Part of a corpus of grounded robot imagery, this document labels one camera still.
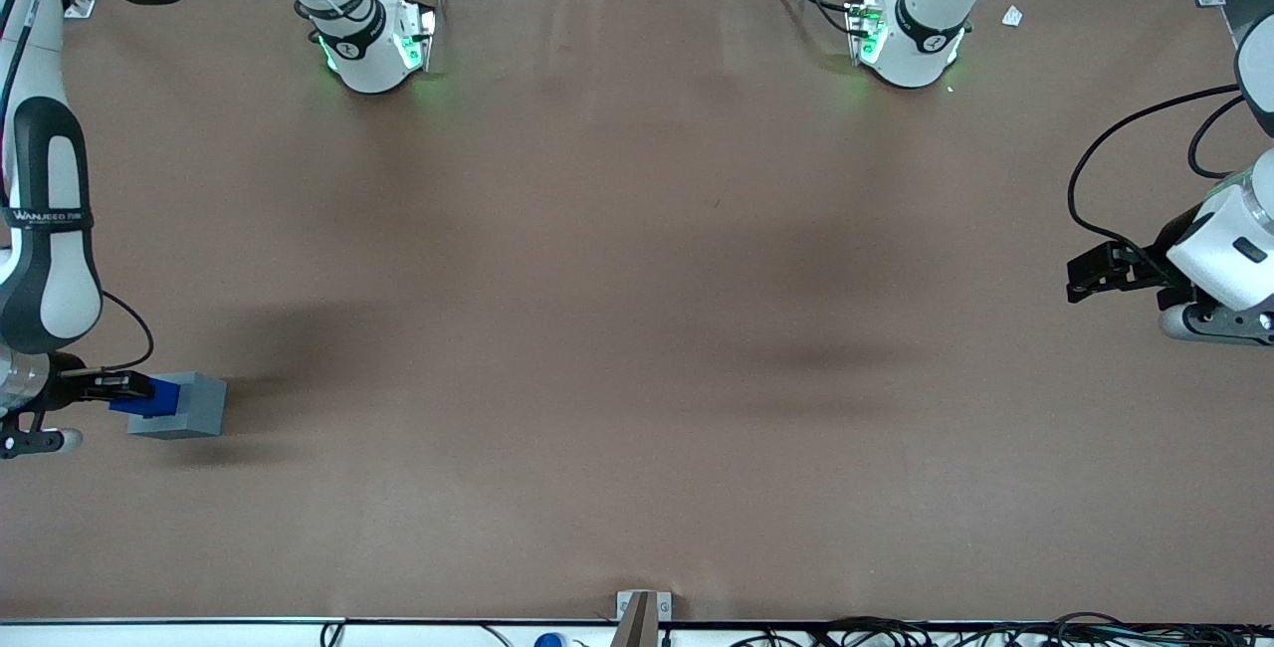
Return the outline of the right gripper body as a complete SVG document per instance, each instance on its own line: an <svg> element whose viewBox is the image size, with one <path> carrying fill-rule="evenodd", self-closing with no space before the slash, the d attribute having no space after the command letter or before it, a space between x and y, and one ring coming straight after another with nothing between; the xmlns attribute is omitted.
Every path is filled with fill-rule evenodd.
<svg viewBox="0 0 1274 647"><path fill-rule="evenodd" d="M87 402L87 380L64 376L65 371L87 367L68 352L27 355L1 346L1 416L41 414Z"/></svg>

